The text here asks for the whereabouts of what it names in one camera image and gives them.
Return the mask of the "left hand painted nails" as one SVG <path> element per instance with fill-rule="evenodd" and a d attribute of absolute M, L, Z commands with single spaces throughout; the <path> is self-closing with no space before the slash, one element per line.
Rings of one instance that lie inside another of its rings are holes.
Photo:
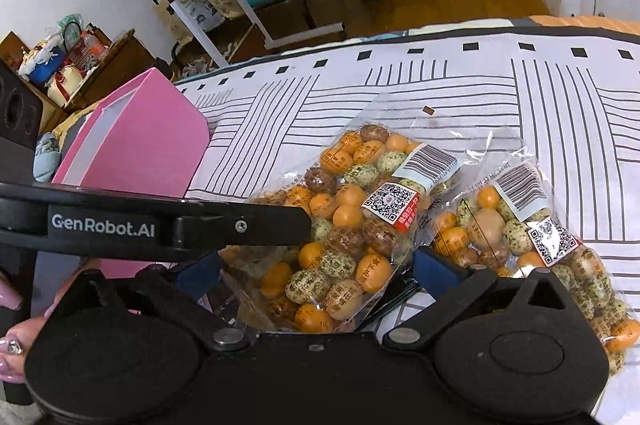
<path fill-rule="evenodd" d="M 33 317 L 10 327 L 6 335 L 1 337 L 1 380 L 9 384 L 23 384 L 25 382 L 25 361 L 32 344 L 50 317 L 60 300 L 66 294 L 79 273 L 84 270 L 96 269 L 98 263 L 89 261 L 80 267 L 56 292 L 53 303 L 43 315 Z"/>

